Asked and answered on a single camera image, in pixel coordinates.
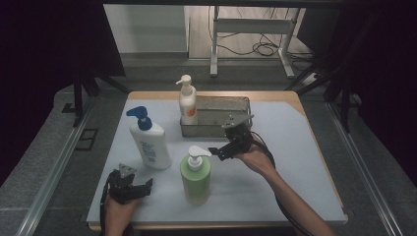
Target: white lotion bottle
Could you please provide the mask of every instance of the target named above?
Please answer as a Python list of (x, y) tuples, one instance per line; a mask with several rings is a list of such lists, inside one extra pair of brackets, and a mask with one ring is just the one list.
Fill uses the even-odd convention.
[(197, 125), (197, 91), (196, 88), (191, 85), (191, 77), (189, 75), (184, 75), (176, 84), (182, 84), (179, 97), (181, 125)]
[(138, 118), (137, 124), (130, 126), (130, 132), (144, 165), (154, 169), (166, 169), (172, 164), (172, 159), (166, 145), (165, 131), (152, 123), (148, 118), (148, 111), (144, 106), (139, 106), (126, 112), (127, 116)]

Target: bottle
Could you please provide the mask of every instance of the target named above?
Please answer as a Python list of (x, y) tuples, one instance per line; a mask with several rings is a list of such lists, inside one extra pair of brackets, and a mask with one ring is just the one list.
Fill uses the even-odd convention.
[(126, 112), (127, 116), (136, 116), (137, 124), (130, 126), (130, 132), (144, 165), (154, 169), (166, 169), (172, 164), (166, 145), (165, 131), (148, 117), (144, 106), (139, 106)]
[(180, 164), (186, 199), (193, 205), (201, 205), (209, 198), (211, 153), (201, 147), (191, 146)]
[(184, 75), (176, 85), (182, 84), (179, 104), (181, 110), (181, 125), (197, 125), (196, 88), (191, 86), (191, 77)]

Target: gray floor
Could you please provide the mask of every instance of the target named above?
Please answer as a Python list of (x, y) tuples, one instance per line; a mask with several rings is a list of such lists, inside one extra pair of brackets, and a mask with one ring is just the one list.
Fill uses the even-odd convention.
[[(187, 58), (132, 58), (124, 56), (127, 78), (117, 80), (134, 90), (178, 90), (174, 85), (187, 73), (198, 90), (280, 90), (288, 85), (278, 61), (223, 61), (219, 76), (209, 76), (209, 61)], [(92, 115), (85, 128), (98, 129), (90, 151), (75, 150), (58, 186), (35, 229), (35, 235), (97, 235), (88, 229), (86, 217), (102, 166), (127, 95), (98, 81), (101, 95), (93, 98)], [(338, 133), (328, 106), (317, 88), (301, 97), (330, 174), (340, 193), (349, 221), (334, 226), (338, 235), (389, 235), (367, 192), (346, 145)], [(54, 160), (70, 137), (74, 114), (61, 113), (72, 103), (72, 89), (56, 94), (55, 108), (24, 158), (0, 191), (0, 235), (14, 235)], [(416, 188), (376, 137), (363, 124), (356, 109), (350, 112), (351, 136), (362, 153), (376, 184), (387, 200), (403, 235), (416, 235)], [(143, 235), (274, 235), (276, 229), (245, 231), (144, 231)]]

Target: hand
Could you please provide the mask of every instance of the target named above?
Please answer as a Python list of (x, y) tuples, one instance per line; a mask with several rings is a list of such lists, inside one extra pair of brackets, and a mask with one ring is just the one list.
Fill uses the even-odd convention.
[[(252, 135), (252, 137), (254, 137), (255, 141), (261, 144), (263, 143), (257, 136)], [(241, 159), (250, 169), (263, 176), (271, 171), (276, 172), (267, 155), (255, 145), (251, 145), (251, 148), (247, 152), (238, 153), (235, 157)]]
[(136, 199), (126, 205), (120, 205), (107, 195), (105, 200), (105, 235), (123, 235), (123, 231), (131, 222), (132, 215), (140, 201), (140, 199)]

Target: black cable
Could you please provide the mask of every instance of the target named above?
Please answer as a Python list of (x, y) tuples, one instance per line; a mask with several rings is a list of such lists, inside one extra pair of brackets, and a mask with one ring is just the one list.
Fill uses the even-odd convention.
[[(251, 140), (251, 143), (253, 145), (256, 145), (258, 148), (262, 149), (263, 152), (267, 155), (267, 157), (269, 158), (270, 162), (272, 163), (273, 168), (276, 169), (275, 166), (275, 160), (272, 156), (272, 153), (270, 153), (270, 151), (268, 150), (267, 144), (264, 142), (264, 140), (261, 138), (260, 135), (258, 135), (257, 133), (251, 131), (252, 134), (255, 134), (262, 142), (259, 143), (255, 140)], [(286, 208), (282, 205), (281, 201), (279, 200), (279, 198), (275, 195), (275, 200), (276, 203), (278, 204), (279, 208), (281, 209), (282, 213), (285, 215), (285, 217), (288, 219), (288, 221), (296, 228), (298, 229), (303, 235), (306, 236), (313, 236), (312, 233), (310, 233), (307, 229), (305, 229), (303, 226), (301, 226), (297, 221), (295, 221), (295, 219), (292, 218), (292, 216), (289, 214), (289, 212), (286, 210)]]

